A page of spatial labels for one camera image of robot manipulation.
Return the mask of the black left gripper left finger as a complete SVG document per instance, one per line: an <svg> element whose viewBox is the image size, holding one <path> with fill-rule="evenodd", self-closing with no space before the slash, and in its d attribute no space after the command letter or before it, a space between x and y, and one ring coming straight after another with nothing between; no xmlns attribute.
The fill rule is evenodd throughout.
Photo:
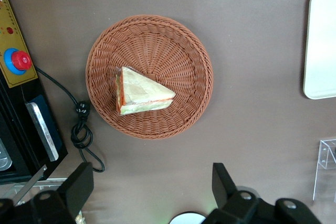
<svg viewBox="0 0 336 224"><path fill-rule="evenodd" d="M19 205L40 180L34 175L12 198L1 198L1 223L75 223L94 189L93 167L81 163L56 189L42 190Z"/></svg>

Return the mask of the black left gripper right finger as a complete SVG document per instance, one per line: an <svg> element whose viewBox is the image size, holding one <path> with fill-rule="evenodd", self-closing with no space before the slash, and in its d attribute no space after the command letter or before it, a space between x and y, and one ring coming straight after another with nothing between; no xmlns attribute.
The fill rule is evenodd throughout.
<svg viewBox="0 0 336 224"><path fill-rule="evenodd" d="M217 203L205 223L320 223L301 201L280 198L274 205L249 190L239 190L222 163L214 163L212 192Z"/></svg>

